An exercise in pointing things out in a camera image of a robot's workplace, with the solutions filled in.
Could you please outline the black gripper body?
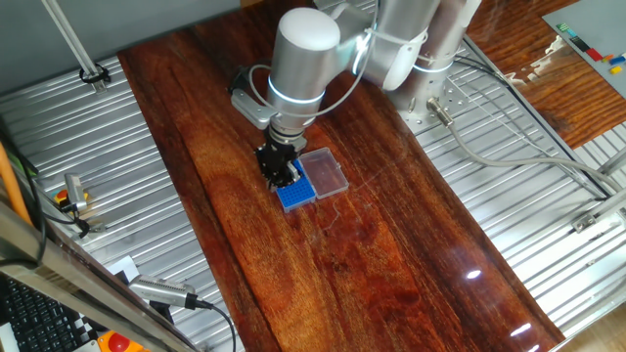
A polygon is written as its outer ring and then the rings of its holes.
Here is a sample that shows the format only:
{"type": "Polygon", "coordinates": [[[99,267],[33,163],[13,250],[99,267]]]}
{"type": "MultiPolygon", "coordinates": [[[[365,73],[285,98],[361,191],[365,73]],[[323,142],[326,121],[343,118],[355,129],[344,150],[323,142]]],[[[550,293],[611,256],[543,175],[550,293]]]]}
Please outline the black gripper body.
{"type": "Polygon", "coordinates": [[[297,157],[294,146],[269,142],[258,147],[254,153],[264,177],[268,173],[277,172],[282,172],[285,177],[288,177],[286,164],[288,161],[294,162],[297,157]]]}

